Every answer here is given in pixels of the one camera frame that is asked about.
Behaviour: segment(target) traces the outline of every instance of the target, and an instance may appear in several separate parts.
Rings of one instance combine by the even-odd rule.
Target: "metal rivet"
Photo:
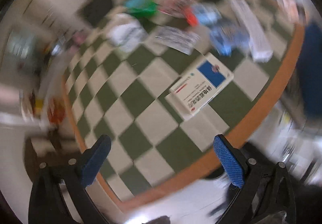
[[[279,166],[284,169],[285,168],[285,163],[284,162],[279,162]]]
[[[68,164],[69,165],[74,165],[76,163],[76,159],[70,159],[69,161],[68,161]]]
[[[256,164],[256,160],[255,160],[255,159],[252,159],[252,158],[250,158],[250,159],[248,160],[248,162],[249,162],[249,164],[251,164],[251,165],[255,165],[255,164]]]
[[[42,162],[39,164],[39,168],[43,169],[47,166],[47,164],[45,162]]]

